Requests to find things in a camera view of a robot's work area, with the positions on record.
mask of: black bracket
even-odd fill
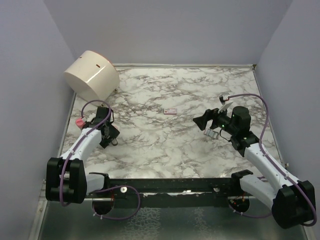
[[[108,115],[109,112],[109,108],[108,107],[104,107],[104,106],[98,106],[97,110],[96,110],[96,115],[95,118],[92,119],[91,122],[86,122],[85,125],[83,126],[83,128],[93,128],[96,125],[98,125],[103,119],[106,118],[106,116]],[[104,149],[110,145],[110,143],[112,143],[112,141],[114,139],[116,139],[120,132],[118,131],[118,129],[116,129],[112,123],[114,122],[114,119],[111,121],[111,115],[109,116],[109,118],[107,119],[107,121],[100,125],[97,129],[101,131],[101,142],[100,145],[101,147],[103,147]]]
[[[309,181],[299,181],[298,186],[310,199],[316,208],[315,188]],[[294,186],[279,189],[273,200],[272,215],[274,220],[283,229],[305,223],[314,219],[311,208],[299,190]]]
[[[48,201],[59,201],[60,175],[65,160],[52,157],[46,165],[45,198]],[[67,163],[66,172],[69,179],[63,180],[63,201],[81,204],[87,194],[87,180],[82,160],[73,159]]]

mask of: white cylinder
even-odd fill
[[[86,101],[106,100],[120,83],[112,63],[93,51],[85,51],[63,75],[69,86]]]

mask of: small metal part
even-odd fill
[[[221,95],[219,95],[219,100],[222,103],[222,105],[224,105],[226,103],[226,101],[229,100],[229,92],[223,92]]]
[[[120,188],[120,192],[122,192],[123,194],[127,192],[127,187],[123,186]]]
[[[204,135],[207,135],[213,139],[218,139],[219,133],[217,131],[213,131],[210,128],[204,130]]]

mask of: marble surface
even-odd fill
[[[85,171],[108,173],[111,178],[211,178],[230,177],[249,169],[259,171],[235,151],[231,143],[204,135],[192,121],[206,109],[219,108],[223,92],[259,94],[249,68],[118,68],[120,86],[108,103],[119,128],[118,146],[97,147]],[[80,135],[75,120],[86,102],[77,97],[64,141],[68,150]],[[234,98],[232,107],[245,106],[251,114],[251,130],[260,136],[265,112],[258,98]],[[164,115],[177,108],[177,115]],[[96,112],[94,105],[85,116]],[[279,161],[268,127],[263,142]]]

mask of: white wall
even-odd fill
[[[292,2],[264,50],[256,73],[284,161],[301,180],[313,184],[319,208],[319,0]],[[314,229],[320,237],[319,224]]]
[[[292,0],[44,0],[74,57],[256,64]]]
[[[27,239],[46,164],[56,156],[74,61],[42,0],[0,4],[0,239]]]

